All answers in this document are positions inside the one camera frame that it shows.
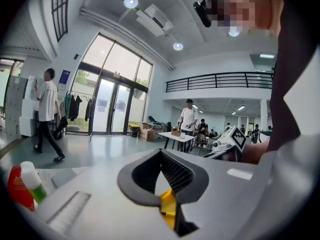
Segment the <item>person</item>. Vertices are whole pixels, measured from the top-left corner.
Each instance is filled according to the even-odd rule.
[[[188,98],[185,103],[185,108],[182,110],[179,122],[181,123],[181,133],[192,136],[195,129],[195,124],[198,120],[198,110],[193,107],[193,100]],[[188,141],[188,147],[186,144],[180,142],[180,151],[188,152],[190,150],[191,140]]]
[[[256,124],[255,125],[255,128],[254,128],[254,130],[253,130],[253,135],[252,135],[252,141],[253,141],[253,143],[257,143],[257,141],[258,141],[258,134],[259,134],[259,124]]]
[[[52,82],[52,80],[55,78],[55,75],[55,70],[53,68],[48,68],[44,72],[44,82],[40,85],[40,87],[38,87],[36,84],[34,85],[36,91],[36,98],[39,101],[38,117],[40,125],[38,128],[39,143],[38,145],[35,145],[33,148],[36,152],[42,153],[44,135],[56,152],[56,156],[53,159],[53,161],[59,162],[66,156],[64,155],[63,151],[55,141],[49,129],[49,122],[52,121],[55,117],[55,109],[58,114],[58,119],[61,120],[57,87]]]
[[[226,131],[228,131],[230,128],[231,128],[231,125],[230,125],[230,123],[228,122],[228,123],[226,124],[226,127],[224,128],[224,131],[226,132]]]
[[[198,125],[198,132],[200,134],[206,135],[206,132],[208,131],[208,125],[206,124],[204,119],[201,119],[201,123]]]
[[[240,131],[245,135],[246,134],[246,128],[245,125],[241,125]]]
[[[300,135],[284,96],[305,70],[318,42],[313,37],[312,19],[297,9],[300,8],[295,8],[289,0],[206,0],[205,13],[209,20],[226,27],[266,30],[278,38],[270,99],[274,130],[269,141],[245,147],[242,159],[245,163],[257,164],[263,154],[278,150]]]
[[[217,137],[218,136],[218,133],[216,131],[214,131],[214,129],[211,129],[211,132],[209,134],[209,138],[214,138],[214,137]]]

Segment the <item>floor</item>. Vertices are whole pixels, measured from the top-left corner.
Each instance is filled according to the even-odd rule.
[[[0,130],[0,150],[14,140],[15,140],[14,138],[8,137],[4,130]]]
[[[66,158],[60,162],[53,162],[55,151],[44,140],[42,154],[35,153],[33,146],[37,144],[37,137],[29,137],[19,146],[15,147],[0,160],[2,172],[11,170],[12,166],[19,166],[24,161],[32,162],[38,169],[65,169],[80,168],[99,164],[113,158],[128,156],[137,152],[163,148],[165,140],[158,139],[152,142],[144,141],[140,138],[131,136],[89,136],[66,135],[58,144],[63,150]],[[171,149],[172,140],[169,141],[167,148]],[[199,148],[196,147],[192,152],[199,155]]]

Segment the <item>ceiling vent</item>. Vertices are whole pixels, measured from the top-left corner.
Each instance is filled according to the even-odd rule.
[[[173,25],[167,16],[154,4],[151,4],[144,11],[138,10],[136,15],[138,15],[136,21],[156,37],[163,35],[166,31],[173,28]]]

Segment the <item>hanging jacket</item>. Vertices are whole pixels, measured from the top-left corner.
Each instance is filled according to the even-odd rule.
[[[65,108],[65,115],[66,115],[67,117],[69,117],[70,102],[71,102],[71,94],[68,93],[68,94],[66,95],[66,97],[65,97],[65,106],[64,106],[64,108]]]
[[[75,97],[73,96],[73,99],[71,99],[71,103],[70,103],[69,116],[71,121],[74,121],[78,117],[79,106],[80,106],[80,103],[82,102],[79,96],[77,96],[75,100],[74,99]]]
[[[85,121],[88,121],[88,119],[92,117],[93,106],[94,106],[93,100],[89,99],[88,104],[86,105],[86,110],[85,110],[85,118],[84,118]]]

